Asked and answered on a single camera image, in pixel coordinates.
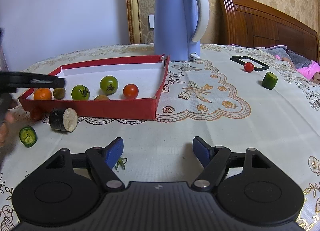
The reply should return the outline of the person hand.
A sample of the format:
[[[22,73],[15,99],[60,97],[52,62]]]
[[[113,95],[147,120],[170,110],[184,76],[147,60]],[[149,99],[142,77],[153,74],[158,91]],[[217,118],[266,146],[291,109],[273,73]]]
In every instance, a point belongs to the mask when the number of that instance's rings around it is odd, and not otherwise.
[[[17,100],[12,99],[10,103],[10,107],[8,111],[5,114],[4,120],[1,124],[1,130],[0,130],[0,145],[1,147],[5,146],[5,142],[7,139],[7,136],[9,134],[9,127],[8,124],[14,124],[16,122],[14,114],[11,112],[11,109],[15,108],[17,106]]]

